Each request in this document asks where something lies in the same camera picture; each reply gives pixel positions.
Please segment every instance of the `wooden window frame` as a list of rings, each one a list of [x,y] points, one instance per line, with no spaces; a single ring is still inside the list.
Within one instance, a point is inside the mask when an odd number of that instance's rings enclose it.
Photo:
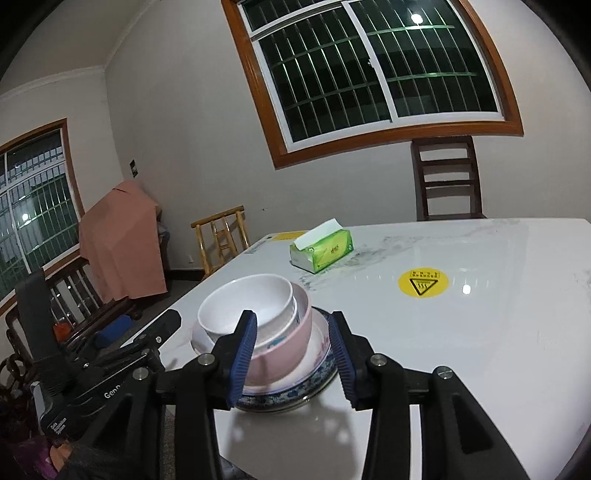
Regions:
[[[4,145],[0,145],[0,157],[4,157],[4,154],[8,150],[12,150],[14,148],[19,147],[27,143],[28,141],[34,140],[35,137],[39,137],[40,135],[48,134],[53,131],[57,131],[61,129],[61,138],[62,138],[62,149],[64,152],[64,158],[66,159],[66,172],[68,175],[68,181],[70,182],[70,186],[72,187],[73,193],[73,201],[76,205],[76,209],[80,217],[85,214],[84,206],[82,205],[82,198],[80,197],[80,190],[78,189],[78,184],[76,183],[76,176],[74,175],[74,165],[72,163],[72,155],[70,153],[70,140],[68,137],[68,127],[67,127],[67,119],[62,118],[61,120],[56,120],[47,125],[43,125],[42,127],[36,128],[27,132],[25,134],[16,137],[10,142],[5,143]],[[76,248],[73,252],[66,255],[64,258],[61,258],[57,262],[51,264],[49,267],[44,267],[43,271],[45,276],[48,277],[52,275],[54,272],[59,270],[61,267],[67,265],[71,261],[75,260],[77,257],[80,256],[80,249]],[[15,303],[16,297],[10,294],[4,299],[0,299],[0,301],[4,301],[2,306],[0,306],[0,316],[7,312]]]
[[[504,120],[442,122],[393,127],[339,138],[300,150],[287,151],[271,96],[267,90],[252,40],[248,35],[238,4],[234,0],[221,1],[275,168],[288,167],[315,158],[374,145],[409,141],[413,138],[450,137],[453,135],[523,135],[524,133],[515,93],[491,36],[468,0],[453,0],[453,6],[468,26],[474,40],[479,44],[491,71]]]

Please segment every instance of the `white table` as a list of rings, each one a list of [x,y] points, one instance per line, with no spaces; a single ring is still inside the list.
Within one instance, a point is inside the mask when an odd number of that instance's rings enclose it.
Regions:
[[[354,333],[402,366],[452,367],[531,479],[554,479],[591,421],[591,225],[485,219],[350,230],[355,251],[317,275],[293,267],[289,242],[269,236],[232,260],[172,306],[183,322],[160,349],[164,365],[195,357],[191,327],[214,289],[277,273],[304,285],[313,305],[342,310]],[[402,293],[399,276],[417,267],[445,272],[449,288],[431,298]],[[216,412],[220,452],[259,480],[358,479],[370,416],[350,408],[337,380],[291,413]]]

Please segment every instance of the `window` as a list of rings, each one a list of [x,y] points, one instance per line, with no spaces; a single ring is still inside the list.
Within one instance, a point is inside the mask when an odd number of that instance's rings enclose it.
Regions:
[[[83,213],[65,121],[24,137],[0,147],[0,299],[76,249]]]
[[[222,0],[276,167],[388,141],[522,134],[466,0]]]

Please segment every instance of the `dark window glass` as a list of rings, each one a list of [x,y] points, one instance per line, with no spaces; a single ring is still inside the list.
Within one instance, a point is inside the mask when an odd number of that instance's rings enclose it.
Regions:
[[[261,48],[293,141],[389,119],[367,51],[342,8],[276,31]]]
[[[246,0],[242,8],[246,13],[251,29],[264,27],[273,20],[284,17],[287,14],[297,12],[309,5],[317,4],[322,0]]]
[[[351,4],[384,71],[398,116],[496,112],[468,33],[445,0]]]
[[[78,243],[60,132],[9,151],[6,161],[8,189],[0,195],[0,298],[28,274],[25,259],[35,271]]]

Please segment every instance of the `green tissue box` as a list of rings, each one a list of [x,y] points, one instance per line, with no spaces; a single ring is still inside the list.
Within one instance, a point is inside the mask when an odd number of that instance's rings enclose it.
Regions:
[[[335,219],[306,232],[290,245],[291,263],[312,273],[318,273],[352,251],[351,232]]]

